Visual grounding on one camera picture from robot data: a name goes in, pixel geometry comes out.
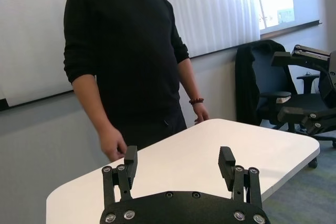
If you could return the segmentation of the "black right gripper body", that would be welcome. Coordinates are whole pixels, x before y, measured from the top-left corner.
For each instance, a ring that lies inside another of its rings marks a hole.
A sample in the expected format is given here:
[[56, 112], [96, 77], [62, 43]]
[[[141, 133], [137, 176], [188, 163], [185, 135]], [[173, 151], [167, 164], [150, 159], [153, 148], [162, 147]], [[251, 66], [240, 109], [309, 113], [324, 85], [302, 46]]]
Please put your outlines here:
[[335, 108], [335, 51], [328, 57], [327, 64], [320, 72], [319, 91], [328, 108]]

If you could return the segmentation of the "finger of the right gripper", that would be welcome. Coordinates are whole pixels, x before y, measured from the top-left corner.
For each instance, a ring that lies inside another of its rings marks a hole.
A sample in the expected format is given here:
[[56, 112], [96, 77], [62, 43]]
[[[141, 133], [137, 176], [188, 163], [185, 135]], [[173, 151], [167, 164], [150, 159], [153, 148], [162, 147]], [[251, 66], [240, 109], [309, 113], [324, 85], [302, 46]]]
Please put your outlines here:
[[275, 52], [272, 57], [271, 65], [277, 67], [287, 65], [301, 67], [328, 67], [330, 56], [330, 52], [306, 47], [303, 45], [295, 45], [292, 52]]
[[335, 108], [310, 111], [302, 108], [283, 107], [277, 118], [279, 122], [302, 125], [308, 135], [335, 131]]

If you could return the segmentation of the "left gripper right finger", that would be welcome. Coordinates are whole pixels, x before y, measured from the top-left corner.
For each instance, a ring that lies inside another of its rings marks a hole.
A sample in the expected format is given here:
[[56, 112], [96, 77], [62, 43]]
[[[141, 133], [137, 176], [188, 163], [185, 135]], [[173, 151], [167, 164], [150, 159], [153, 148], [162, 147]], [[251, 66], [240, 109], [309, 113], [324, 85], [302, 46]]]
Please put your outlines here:
[[232, 150], [221, 146], [219, 150], [218, 166], [227, 189], [232, 193], [232, 200], [262, 206], [259, 170], [255, 167], [244, 169], [236, 165]]

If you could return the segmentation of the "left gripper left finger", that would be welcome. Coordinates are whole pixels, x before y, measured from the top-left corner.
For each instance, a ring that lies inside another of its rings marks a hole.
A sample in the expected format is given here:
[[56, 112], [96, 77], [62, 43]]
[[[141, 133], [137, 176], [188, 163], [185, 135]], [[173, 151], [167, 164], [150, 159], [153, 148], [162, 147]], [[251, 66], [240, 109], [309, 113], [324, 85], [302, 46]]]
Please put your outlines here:
[[124, 163], [116, 168], [105, 166], [102, 168], [104, 206], [110, 206], [116, 202], [114, 187], [118, 186], [121, 201], [132, 199], [130, 190], [138, 166], [138, 148], [129, 146], [124, 157]]

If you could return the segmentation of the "person's right hand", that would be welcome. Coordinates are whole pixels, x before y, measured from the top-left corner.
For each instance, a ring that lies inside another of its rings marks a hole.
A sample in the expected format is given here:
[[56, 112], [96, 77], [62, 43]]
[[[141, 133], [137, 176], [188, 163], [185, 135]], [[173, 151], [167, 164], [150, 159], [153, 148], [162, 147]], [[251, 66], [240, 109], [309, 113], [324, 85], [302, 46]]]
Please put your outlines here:
[[101, 150], [110, 162], [123, 158], [127, 152], [127, 145], [121, 133], [113, 126], [99, 131]]

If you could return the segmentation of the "person's left hand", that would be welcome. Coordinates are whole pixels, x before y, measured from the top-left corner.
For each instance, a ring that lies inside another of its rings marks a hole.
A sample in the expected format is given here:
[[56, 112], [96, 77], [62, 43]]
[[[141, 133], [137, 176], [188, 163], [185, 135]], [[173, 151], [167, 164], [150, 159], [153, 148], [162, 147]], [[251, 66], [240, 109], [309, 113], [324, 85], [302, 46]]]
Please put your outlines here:
[[203, 103], [196, 103], [193, 105], [193, 110], [197, 116], [195, 124], [202, 123], [209, 120], [209, 114]]

